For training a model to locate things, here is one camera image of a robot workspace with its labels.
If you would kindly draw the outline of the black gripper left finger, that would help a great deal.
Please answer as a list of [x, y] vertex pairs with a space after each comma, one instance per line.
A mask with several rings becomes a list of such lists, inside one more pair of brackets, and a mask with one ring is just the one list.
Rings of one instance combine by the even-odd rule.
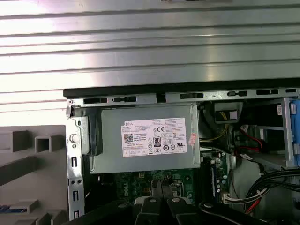
[[158, 225], [163, 203], [162, 180], [152, 181], [152, 195], [136, 198], [134, 204], [117, 200], [101, 206], [66, 225]]

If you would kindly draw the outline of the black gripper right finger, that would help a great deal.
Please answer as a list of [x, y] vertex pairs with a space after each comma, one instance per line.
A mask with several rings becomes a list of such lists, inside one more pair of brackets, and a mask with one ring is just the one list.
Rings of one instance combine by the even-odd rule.
[[197, 206], [174, 196], [169, 181], [162, 181], [162, 195], [172, 217], [179, 225], [266, 225], [267, 222], [253, 218], [219, 203], [201, 202]]

